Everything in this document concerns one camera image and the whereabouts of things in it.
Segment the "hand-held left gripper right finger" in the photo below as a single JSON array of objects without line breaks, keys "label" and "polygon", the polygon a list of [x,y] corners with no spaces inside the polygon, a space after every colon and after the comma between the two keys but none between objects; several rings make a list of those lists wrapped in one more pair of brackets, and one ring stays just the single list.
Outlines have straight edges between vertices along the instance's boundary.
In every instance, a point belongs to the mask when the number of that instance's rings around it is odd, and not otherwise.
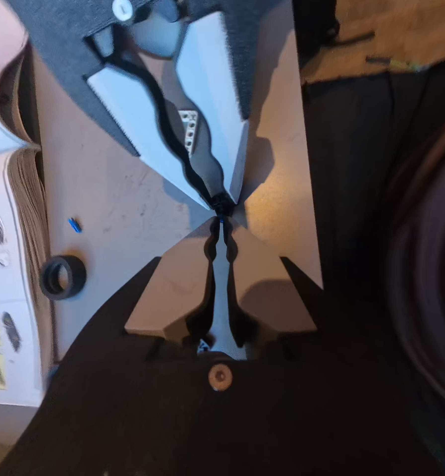
[{"label": "hand-held left gripper right finger", "polygon": [[281,258],[233,218],[223,222],[229,326],[238,347],[264,348],[316,324]]}]

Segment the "black toy tyre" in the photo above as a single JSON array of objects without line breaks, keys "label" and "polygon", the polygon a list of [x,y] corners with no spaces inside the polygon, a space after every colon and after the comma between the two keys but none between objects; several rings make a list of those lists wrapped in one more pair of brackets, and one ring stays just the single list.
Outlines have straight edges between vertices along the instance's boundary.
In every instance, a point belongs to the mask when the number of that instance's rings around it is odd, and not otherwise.
[{"label": "black toy tyre", "polygon": [[[67,276],[65,286],[60,284],[61,271],[65,271]],[[86,278],[86,267],[80,258],[74,255],[55,255],[42,265],[39,286],[43,295],[49,300],[66,300],[82,291]]]}]

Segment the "open instruction booklet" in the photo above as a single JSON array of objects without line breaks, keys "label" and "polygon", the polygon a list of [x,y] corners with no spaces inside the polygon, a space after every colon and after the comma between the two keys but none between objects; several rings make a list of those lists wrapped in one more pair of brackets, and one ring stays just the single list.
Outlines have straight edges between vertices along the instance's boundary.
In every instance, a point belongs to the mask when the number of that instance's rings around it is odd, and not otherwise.
[{"label": "open instruction booklet", "polygon": [[53,365],[52,308],[40,290],[49,256],[40,145],[19,105],[28,33],[0,1],[0,405],[40,406]]}]

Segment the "grey desk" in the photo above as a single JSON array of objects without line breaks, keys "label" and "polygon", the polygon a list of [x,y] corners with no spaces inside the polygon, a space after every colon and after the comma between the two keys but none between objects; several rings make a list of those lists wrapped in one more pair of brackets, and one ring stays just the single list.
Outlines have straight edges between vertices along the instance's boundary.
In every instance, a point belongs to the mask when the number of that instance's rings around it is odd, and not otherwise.
[{"label": "grey desk", "polygon": [[[311,7],[311,1],[280,1],[260,21],[243,197],[262,185],[249,199],[252,231],[322,287],[302,94],[295,87],[299,20],[312,19]],[[40,57],[35,65],[51,248],[80,252],[89,271],[81,296],[56,306],[63,357],[111,291],[210,213],[90,119]]]}]

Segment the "person's black pants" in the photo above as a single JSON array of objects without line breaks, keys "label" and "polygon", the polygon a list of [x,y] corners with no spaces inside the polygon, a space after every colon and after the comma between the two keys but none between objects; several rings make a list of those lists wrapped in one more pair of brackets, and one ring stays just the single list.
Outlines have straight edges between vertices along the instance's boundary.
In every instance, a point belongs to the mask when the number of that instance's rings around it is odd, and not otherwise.
[{"label": "person's black pants", "polygon": [[303,112],[322,282],[343,292],[378,262],[380,207],[429,71],[305,84]]}]

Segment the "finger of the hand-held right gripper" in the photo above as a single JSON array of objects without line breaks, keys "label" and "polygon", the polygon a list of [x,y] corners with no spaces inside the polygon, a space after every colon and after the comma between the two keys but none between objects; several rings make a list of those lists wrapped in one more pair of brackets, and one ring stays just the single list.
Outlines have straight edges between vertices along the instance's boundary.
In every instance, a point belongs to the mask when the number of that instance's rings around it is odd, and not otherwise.
[{"label": "finger of the hand-held right gripper", "polygon": [[192,165],[212,193],[226,191],[238,204],[249,120],[242,116],[228,39],[221,11],[190,23],[175,69],[185,97],[199,114]]},{"label": "finger of the hand-held right gripper", "polygon": [[211,210],[210,195],[192,169],[188,153],[175,136],[166,103],[155,80],[145,81],[114,65],[87,79],[141,161],[190,199]]}]

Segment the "white curved frame brick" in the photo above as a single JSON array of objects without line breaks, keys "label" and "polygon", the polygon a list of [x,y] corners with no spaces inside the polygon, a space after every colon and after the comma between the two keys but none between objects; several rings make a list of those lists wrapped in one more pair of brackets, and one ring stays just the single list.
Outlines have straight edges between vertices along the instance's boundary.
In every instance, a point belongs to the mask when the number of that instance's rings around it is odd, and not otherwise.
[{"label": "white curved frame brick", "polygon": [[199,114],[196,110],[178,110],[178,114],[184,127],[184,147],[191,158],[195,149]]}]

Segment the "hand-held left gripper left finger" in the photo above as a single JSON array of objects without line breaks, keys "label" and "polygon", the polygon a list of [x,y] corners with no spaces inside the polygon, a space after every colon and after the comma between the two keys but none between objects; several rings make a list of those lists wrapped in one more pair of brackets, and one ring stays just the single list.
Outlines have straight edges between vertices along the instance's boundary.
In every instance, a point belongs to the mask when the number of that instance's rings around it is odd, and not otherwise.
[{"label": "hand-held left gripper left finger", "polygon": [[219,233],[219,218],[212,217],[162,255],[124,326],[127,333],[177,344],[209,333]]}]

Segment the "person's brown shirt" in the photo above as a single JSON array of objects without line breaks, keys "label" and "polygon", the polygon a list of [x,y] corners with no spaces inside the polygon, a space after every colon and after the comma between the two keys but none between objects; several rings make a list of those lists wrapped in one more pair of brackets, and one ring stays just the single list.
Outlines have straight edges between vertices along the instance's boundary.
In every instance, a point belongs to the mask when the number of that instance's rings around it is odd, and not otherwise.
[{"label": "person's brown shirt", "polygon": [[445,401],[445,123],[399,167],[386,206],[389,312],[410,362]]}]

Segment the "black triangular holed brick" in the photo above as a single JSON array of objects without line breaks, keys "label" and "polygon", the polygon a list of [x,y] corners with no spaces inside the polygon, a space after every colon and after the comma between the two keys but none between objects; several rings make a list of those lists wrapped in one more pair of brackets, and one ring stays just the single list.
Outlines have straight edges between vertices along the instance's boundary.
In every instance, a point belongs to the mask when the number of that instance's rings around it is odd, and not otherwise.
[{"label": "black triangular holed brick", "polygon": [[236,204],[228,192],[220,192],[211,197],[210,205],[219,218],[232,217]]}]

